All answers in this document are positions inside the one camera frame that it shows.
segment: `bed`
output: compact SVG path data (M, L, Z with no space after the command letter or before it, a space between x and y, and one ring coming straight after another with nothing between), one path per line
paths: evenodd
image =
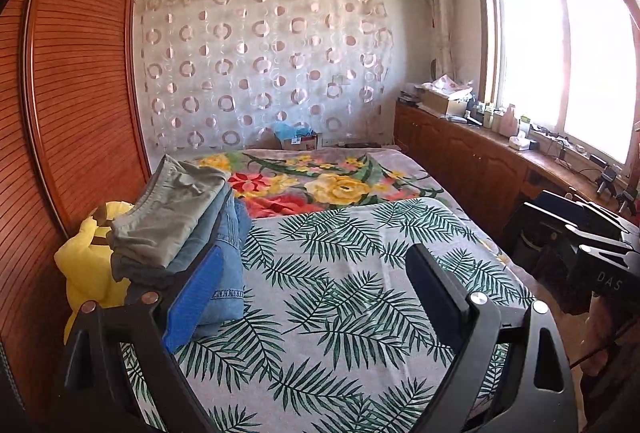
M223 433L408 432L453 359L404 272L413 243L469 290L532 301L495 243L398 151L248 150L201 163L231 172L254 217L244 317L175 354ZM123 353L146 422L164 429L134 349ZM498 346L478 407L505 355Z

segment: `wooden wardrobe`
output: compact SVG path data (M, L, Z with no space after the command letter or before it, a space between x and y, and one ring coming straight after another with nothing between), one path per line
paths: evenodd
M0 13L0 338L41 423L70 314L53 254L99 203L134 202L149 175L132 1L9 0Z

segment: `pink bottle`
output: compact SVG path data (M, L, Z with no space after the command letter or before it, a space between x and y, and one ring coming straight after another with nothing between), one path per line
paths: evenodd
M518 120L516 118L515 108L513 104L510 104L500 121L500 134L507 138L518 134Z

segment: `window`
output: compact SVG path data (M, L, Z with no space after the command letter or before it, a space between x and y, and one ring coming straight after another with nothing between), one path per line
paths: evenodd
M622 0L487 0L491 99L617 163L633 156L638 68Z

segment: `beige curtain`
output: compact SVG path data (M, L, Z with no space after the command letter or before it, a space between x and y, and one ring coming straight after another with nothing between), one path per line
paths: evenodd
M451 57L451 29L453 0L429 0L433 10L433 25L436 31L436 79L447 74L454 78Z

